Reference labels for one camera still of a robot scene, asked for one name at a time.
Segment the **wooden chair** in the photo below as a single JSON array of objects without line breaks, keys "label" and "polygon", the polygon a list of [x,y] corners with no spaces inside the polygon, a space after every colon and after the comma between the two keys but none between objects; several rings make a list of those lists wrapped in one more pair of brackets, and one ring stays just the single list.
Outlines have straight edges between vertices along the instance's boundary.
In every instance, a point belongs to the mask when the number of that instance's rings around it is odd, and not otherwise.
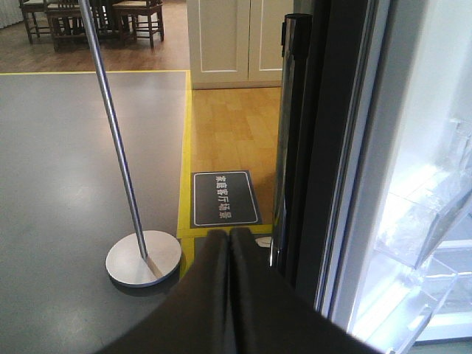
[{"label": "wooden chair", "polygon": [[29,44],[32,44],[32,35],[39,38],[40,35],[49,34],[49,26],[40,26],[36,18],[36,13],[44,12],[43,0],[19,0],[20,10],[23,14],[24,26],[27,29]]},{"label": "wooden chair", "polygon": [[47,1],[44,0],[45,12],[55,51],[59,50],[61,41],[86,38],[77,0],[57,0],[51,4]]},{"label": "wooden chair", "polygon": [[112,4],[117,0],[90,0],[91,14],[95,32],[99,38],[114,38],[118,23],[116,23]]},{"label": "wooden chair", "polygon": [[[164,40],[164,22],[162,20],[162,0],[124,0],[113,4],[115,15],[118,19],[119,38],[121,42],[125,43],[125,38],[128,33],[125,33],[123,28],[123,21],[129,23],[131,17],[131,25],[133,27],[133,37],[149,38],[150,47],[154,48],[153,36],[158,32],[161,41]],[[153,21],[152,15],[156,14],[157,20]],[[139,16],[144,16],[147,21],[139,21]],[[147,35],[137,35],[138,32],[146,32]]]}]

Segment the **stanchion post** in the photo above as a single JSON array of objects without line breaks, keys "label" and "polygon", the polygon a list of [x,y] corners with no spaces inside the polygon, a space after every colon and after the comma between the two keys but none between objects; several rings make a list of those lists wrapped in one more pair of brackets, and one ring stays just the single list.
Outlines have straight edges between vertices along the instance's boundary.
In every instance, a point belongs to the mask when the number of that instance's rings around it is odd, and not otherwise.
[{"label": "stanchion post", "polygon": [[113,106],[113,100],[111,98],[110,86],[106,77],[103,59],[98,44],[97,33],[95,32],[94,24],[92,21],[92,14],[89,0],[79,0],[80,12],[82,14],[83,26],[85,27],[88,44],[90,51],[94,59],[95,72],[97,73],[98,83],[100,84],[100,90],[102,92],[103,103],[105,104],[105,110],[108,116],[108,123],[110,124],[111,135],[117,151],[119,168],[123,177],[123,183],[125,184],[126,195],[128,197],[128,204],[133,218],[134,230],[138,239],[139,252],[141,258],[146,260],[148,258],[148,251],[146,249],[145,238],[142,233],[141,221],[139,219],[139,211],[136,205],[136,198],[134,196],[133,184],[128,169],[128,163],[126,161],[125,149],[121,134],[119,132],[118,120]]}]

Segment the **cabinet door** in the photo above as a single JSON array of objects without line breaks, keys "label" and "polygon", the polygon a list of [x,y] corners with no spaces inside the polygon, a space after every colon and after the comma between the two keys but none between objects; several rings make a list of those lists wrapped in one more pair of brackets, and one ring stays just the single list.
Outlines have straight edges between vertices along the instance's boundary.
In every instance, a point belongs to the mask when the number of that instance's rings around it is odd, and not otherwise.
[{"label": "cabinet door", "polygon": [[194,88],[248,80],[250,9],[250,0],[188,0]]},{"label": "cabinet door", "polygon": [[291,0],[251,0],[249,81],[281,80],[282,22],[293,11]]}]

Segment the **refrigerator shelf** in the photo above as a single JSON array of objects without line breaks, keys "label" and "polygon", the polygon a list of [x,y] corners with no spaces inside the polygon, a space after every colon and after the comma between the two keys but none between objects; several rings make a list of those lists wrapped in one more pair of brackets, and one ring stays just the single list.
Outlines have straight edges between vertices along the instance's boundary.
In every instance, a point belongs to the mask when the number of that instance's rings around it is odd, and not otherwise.
[{"label": "refrigerator shelf", "polygon": [[[457,280],[457,273],[432,258],[427,274],[424,277],[413,274],[409,278],[414,277],[418,277],[417,281],[405,282],[404,298],[390,314],[382,316],[380,313],[373,313],[378,312],[378,309],[372,307],[369,313],[363,315],[363,319],[355,323],[354,336],[383,353],[405,353],[443,305]],[[385,294],[383,303],[396,301],[392,297],[396,297],[395,294]],[[375,323],[376,319],[380,319],[381,323]],[[367,323],[372,328],[370,333]]]},{"label": "refrigerator shelf", "polygon": [[470,170],[445,175],[437,173],[407,198],[388,194],[375,244],[378,251],[419,268],[468,215],[472,209]]},{"label": "refrigerator shelf", "polygon": [[457,271],[457,281],[418,341],[472,337],[472,240],[444,241],[434,257]]}]

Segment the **gray floor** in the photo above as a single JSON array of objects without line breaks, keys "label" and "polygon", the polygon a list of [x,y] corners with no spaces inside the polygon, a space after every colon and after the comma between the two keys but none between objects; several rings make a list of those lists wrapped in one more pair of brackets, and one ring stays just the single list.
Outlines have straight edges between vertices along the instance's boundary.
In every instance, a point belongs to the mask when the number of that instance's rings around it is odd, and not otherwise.
[{"label": "gray floor", "polygon": [[[108,76],[143,229],[176,233],[185,73]],[[114,285],[133,233],[94,74],[0,76],[0,353],[92,353],[178,281]]]}]

